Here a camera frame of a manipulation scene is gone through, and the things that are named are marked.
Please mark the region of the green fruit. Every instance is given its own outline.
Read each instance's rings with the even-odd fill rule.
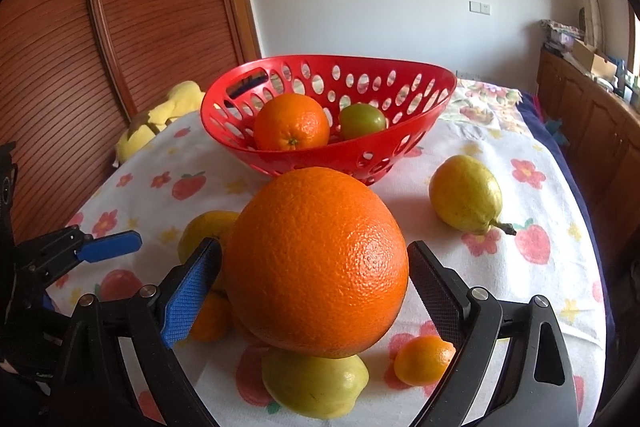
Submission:
[[[271,347],[262,357],[262,381],[281,406],[328,420],[351,412],[369,371],[358,355],[320,359]]]
[[[471,156],[452,156],[434,172],[429,183],[431,206],[440,218],[462,232],[484,235],[491,227],[516,235],[498,222],[502,192],[491,171]]]
[[[368,103],[354,103],[345,107],[340,111],[338,120],[343,140],[353,140],[386,129],[385,115]]]

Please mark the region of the large orange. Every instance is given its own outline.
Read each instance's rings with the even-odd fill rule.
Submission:
[[[255,117],[254,140],[264,151],[322,147],[329,142],[329,121],[322,106],[294,92],[267,102]]]
[[[234,311],[256,337],[338,359],[390,328],[408,258],[396,220],[372,190],[313,167],[254,196],[230,232],[222,272]]]

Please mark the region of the cardboard box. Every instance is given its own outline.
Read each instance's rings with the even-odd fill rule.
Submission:
[[[576,39],[572,55],[587,71],[613,82],[618,67],[609,62],[596,48]]]

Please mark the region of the floral tablecloth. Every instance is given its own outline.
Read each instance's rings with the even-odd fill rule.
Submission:
[[[518,93],[466,82],[458,90],[447,114],[372,190],[398,220],[407,243],[426,241],[469,286],[482,285],[511,301],[527,302],[535,294],[550,299],[572,360],[580,425],[588,425],[604,375],[605,317],[585,223],[553,157],[520,128],[513,114]],[[502,217],[516,224],[516,237],[498,230],[481,237],[463,234],[435,216],[428,200],[430,177],[447,157],[459,153],[479,158],[494,172],[504,195]],[[214,142],[197,113],[188,114],[120,167],[72,220],[96,237],[137,230],[142,249],[81,264],[50,287],[50,295],[62,312],[71,314],[84,293],[121,298],[144,283],[159,283],[178,264],[177,241],[193,217],[212,209],[240,211],[267,182]],[[433,387],[408,389],[394,377],[392,360],[402,344],[421,333],[434,333],[434,328],[410,285],[391,330],[362,354],[370,383],[353,412],[324,425],[409,425]],[[142,409],[159,419],[130,341],[124,339],[122,346]],[[320,423],[281,409],[271,399],[260,380],[260,352],[235,332],[213,344],[187,339],[175,352],[221,425]],[[468,421],[484,413],[505,352],[506,343],[498,342]]]

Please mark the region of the wooden wardrobe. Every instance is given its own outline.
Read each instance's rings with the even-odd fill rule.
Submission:
[[[17,241],[62,227],[113,172],[130,119],[170,87],[259,56],[248,0],[1,0],[0,143]]]

